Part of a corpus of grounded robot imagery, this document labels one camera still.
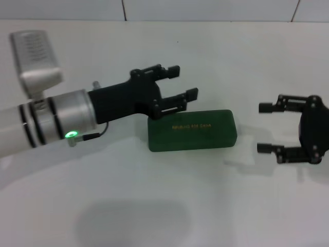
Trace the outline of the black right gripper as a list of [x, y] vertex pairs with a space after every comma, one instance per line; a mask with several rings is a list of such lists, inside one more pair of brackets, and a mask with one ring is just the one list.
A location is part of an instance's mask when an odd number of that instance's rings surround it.
[[328, 151], [328, 108], [321, 97], [282, 95], [276, 103], [259, 103], [259, 113], [302, 112], [299, 123], [299, 140], [302, 147], [285, 147], [257, 143], [257, 152], [274, 153], [278, 164], [318, 164]]

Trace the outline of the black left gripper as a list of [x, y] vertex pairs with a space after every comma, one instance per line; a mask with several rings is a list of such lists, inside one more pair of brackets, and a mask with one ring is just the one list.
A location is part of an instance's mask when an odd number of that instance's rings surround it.
[[142, 70], [132, 70], [127, 82], [88, 92], [97, 124], [134, 114], [151, 116], [154, 100], [156, 101], [153, 106], [153, 119], [186, 111], [187, 104], [197, 100], [198, 88], [161, 98], [160, 89], [156, 84], [156, 81], [177, 78], [179, 75], [178, 65], [165, 68], [156, 64]]

